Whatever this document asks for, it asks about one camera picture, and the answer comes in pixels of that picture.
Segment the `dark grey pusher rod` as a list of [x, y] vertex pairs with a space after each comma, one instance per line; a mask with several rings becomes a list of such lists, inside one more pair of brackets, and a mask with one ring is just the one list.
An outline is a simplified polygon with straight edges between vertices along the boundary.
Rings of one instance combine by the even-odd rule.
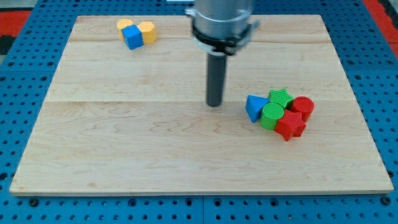
[[206, 103], [217, 107], [222, 103], [226, 76], [226, 56], [208, 54], [206, 72]]

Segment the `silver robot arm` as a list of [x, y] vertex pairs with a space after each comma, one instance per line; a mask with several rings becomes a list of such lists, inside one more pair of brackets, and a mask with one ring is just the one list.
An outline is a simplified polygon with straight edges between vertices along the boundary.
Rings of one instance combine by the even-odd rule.
[[242, 49], [259, 26], [259, 21], [249, 22], [253, 9], [253, 0], [196, 0], [185, 10], [194, 43], [207, 54], [208, 106], [222, 103], [228, 57]]

